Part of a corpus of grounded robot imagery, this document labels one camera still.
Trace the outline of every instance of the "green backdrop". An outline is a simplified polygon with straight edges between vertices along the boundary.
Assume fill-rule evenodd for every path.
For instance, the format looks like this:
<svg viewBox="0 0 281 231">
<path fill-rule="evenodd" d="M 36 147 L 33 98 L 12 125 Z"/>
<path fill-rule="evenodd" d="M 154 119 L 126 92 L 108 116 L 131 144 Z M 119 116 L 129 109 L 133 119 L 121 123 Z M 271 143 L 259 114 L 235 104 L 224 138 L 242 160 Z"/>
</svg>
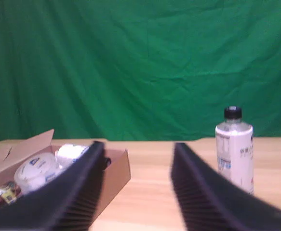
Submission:
<svg viewBox="0 0 281 231">
<path fill-rule="evenodd" d="M 281 0 L 0 0 L 0 140 L 281 136 Z"/>
</svg>

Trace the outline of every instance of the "white roll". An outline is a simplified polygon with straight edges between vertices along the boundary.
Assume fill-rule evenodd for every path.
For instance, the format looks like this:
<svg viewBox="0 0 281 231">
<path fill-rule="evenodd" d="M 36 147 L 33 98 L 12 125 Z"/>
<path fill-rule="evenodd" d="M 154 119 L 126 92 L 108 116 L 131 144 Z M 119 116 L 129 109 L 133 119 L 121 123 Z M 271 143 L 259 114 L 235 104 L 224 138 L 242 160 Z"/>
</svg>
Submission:
<svg viewBox="0 0 281 231">
<path fill-rule="evenodd" d="M 59 165 L 65 169 L 78 160 L 89 148 L 89 146 L 64 144 L 55 152 L 55 157 Z"/>
</svg>

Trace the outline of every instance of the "table surface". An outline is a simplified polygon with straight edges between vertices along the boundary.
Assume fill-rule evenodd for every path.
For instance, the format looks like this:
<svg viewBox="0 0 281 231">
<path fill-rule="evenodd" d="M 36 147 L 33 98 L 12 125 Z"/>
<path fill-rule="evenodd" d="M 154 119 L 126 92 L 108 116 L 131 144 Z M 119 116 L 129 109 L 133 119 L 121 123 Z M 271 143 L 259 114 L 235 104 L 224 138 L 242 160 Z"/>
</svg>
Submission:
<svg viewBox="0 0 281 231">
<path fill-rule="evenodd" d="M 90 139 L 53 140 L 52 144 L 90 145 Z M 106 148 L 127 149 L 131 180 L 93 223 L 91 231 L 183 231 L 170 180 L 173 141 L 105 141 Z M 18 140 L 1 141 L 0 146 Z M 186 142 L 217 168 L 215 139 Z M 254 138 L 255 196 L 281 208 L 281 138 Z"/>
</svg>

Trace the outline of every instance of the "open cardboard box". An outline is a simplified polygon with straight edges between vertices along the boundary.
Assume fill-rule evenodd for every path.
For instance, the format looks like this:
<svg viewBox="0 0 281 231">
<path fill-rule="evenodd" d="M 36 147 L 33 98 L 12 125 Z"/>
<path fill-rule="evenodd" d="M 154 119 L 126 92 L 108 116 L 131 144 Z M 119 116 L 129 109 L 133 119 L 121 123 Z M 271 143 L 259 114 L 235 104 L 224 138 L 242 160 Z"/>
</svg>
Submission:
<svg viewBox="0 0 281 231">
<path fill-rule="evenodd" d="M 54 154 L 59 150 L 60 146 L 51 145 L 53 134 L 52 129 L 22 141 L 14 147 L 3 146 L 0 149 L 0 186 L 10 180 L 14 181 L 16 170 L 29 157 L 42 152 Z M 104 170 L 104 182 L 94 220 L 131 179 L 127 150 L 106 149 L 105 156 L 111 158 L 111 164 Z"/>
</svg>

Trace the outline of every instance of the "water bottle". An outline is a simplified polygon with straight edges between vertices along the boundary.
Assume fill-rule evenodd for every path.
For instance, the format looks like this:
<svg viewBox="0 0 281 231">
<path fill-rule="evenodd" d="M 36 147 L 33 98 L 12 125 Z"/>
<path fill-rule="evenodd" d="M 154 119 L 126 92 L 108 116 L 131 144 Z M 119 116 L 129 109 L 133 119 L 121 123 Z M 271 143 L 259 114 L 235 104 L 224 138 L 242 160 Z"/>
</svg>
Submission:
<svg viewBox="0 0 281 231">
<path fill-rule="evenodd" d="M 218 173 L 242 190 L 254 193 L 253 126 L 242 121 L 242 109 L 224 110 L 215 128 Z"/>
</svg>

